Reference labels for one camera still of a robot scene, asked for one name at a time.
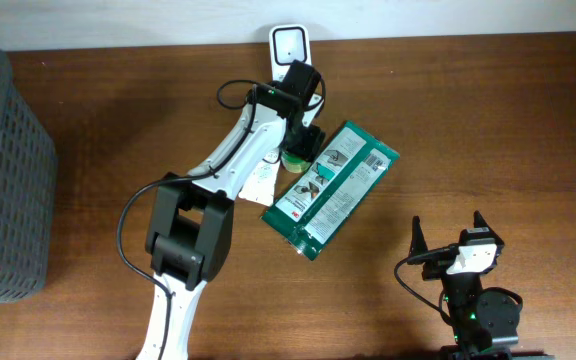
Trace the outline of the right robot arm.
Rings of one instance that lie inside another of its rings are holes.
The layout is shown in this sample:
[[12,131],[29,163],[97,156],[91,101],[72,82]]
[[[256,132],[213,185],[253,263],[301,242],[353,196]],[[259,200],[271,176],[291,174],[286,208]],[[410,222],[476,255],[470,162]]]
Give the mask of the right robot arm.
[[454,336],[453,346],[439,351],[441,359],[510,359],[509,348],[519,341],[517,327],[523,299],[500,287],[485,288],[481,277],[490,273],[505,246],[480,212],[457,242],[431,250],[420,218],[412,219],[408,265],[420,265],[425,281],[439,280],[442,292],[436,308]]

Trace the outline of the green wipes packet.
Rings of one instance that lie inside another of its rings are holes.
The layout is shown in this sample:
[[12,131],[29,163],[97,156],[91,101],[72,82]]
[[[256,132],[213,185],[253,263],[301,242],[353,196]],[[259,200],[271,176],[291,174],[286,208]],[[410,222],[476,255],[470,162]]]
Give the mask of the green wipes packet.
[[313,261],[399,158],[390,146],[347,121],[261,220]]

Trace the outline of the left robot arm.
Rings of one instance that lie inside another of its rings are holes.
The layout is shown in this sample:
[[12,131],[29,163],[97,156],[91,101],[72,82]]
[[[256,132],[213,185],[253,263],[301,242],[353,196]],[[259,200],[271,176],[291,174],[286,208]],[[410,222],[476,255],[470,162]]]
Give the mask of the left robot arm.
[[141,359],[185,359],[201,295],[228,256],[235,199],[273,150],[320,144],[314,119],[323,93],[256,83],[218,147],[183,176],[166,174],[138,190],[156,193],[145,250],[151,257],[153,306]]

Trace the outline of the green lid jar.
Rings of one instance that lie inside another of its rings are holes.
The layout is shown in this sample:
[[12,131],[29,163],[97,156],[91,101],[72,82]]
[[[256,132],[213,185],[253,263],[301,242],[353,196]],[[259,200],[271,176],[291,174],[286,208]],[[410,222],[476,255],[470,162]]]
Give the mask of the green lid jar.
[[281,153],[281,163],[284,168],[295,174],[304,173],[311,163],[289,152]]

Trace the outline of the white cream tube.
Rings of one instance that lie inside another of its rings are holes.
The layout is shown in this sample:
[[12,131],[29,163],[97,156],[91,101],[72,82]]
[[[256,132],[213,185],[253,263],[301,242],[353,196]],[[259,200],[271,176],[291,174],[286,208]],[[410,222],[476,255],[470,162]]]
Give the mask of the white cream tube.
[[262,160],[247,178],[238,196],[247,201],[271,206],[274,203],[279,167],[278,159],[274,162]]

